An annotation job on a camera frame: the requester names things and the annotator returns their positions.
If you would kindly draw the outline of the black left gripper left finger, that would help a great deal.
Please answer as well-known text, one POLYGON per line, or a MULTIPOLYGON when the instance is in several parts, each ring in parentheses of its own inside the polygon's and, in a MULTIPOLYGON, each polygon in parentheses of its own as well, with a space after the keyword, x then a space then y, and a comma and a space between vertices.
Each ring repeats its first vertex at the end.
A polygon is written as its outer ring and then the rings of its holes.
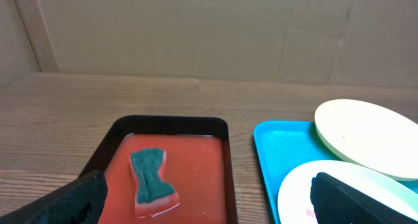
POLYGON ((1 224, 97 224, 107 196, 102 171, 73 182, 1 217, 1 224))

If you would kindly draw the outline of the yellow plate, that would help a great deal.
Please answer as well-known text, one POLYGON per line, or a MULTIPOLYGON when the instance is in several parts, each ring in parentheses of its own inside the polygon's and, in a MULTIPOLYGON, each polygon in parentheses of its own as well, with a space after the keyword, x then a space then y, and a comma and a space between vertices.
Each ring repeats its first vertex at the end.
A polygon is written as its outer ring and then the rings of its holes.
POLYGON ((343 161, 398 181, 417 179, 417 124, 388 108, 353 99, 322 103, 314 114, 317 134, 343 161))

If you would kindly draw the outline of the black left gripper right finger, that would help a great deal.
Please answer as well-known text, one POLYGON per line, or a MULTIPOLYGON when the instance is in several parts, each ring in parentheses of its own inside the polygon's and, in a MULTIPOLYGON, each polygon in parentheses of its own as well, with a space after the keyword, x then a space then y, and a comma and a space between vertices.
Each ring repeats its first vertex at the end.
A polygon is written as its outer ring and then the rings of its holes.
POLYGON ((324 172, 312 178, 310 201, 318 224, 417 224, 324 172))

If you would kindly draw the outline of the green and pink sponge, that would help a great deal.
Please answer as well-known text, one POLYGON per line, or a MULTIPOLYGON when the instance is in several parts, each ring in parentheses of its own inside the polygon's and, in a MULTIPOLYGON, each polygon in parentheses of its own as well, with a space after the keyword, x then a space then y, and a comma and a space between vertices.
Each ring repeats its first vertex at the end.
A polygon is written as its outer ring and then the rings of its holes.
POLYGON ((159 148, 145 148, 130 155, 130 167, 135 183, 135 217, 151 218, 180 205, 175 188, 164 179, 167 153, 159 148))

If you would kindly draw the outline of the light blue plate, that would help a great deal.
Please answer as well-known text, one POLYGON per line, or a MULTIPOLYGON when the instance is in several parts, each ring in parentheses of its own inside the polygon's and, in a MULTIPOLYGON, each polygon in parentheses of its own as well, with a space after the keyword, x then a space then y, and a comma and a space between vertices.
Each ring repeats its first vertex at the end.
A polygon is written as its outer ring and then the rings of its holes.
POLYGON ((360 165, 320 160, 294 168, 278 191, 281 223, 317 223, 310 200, 312 178, 324 172, 384 205, 417 220, 417 194, 400 182, 360 165))

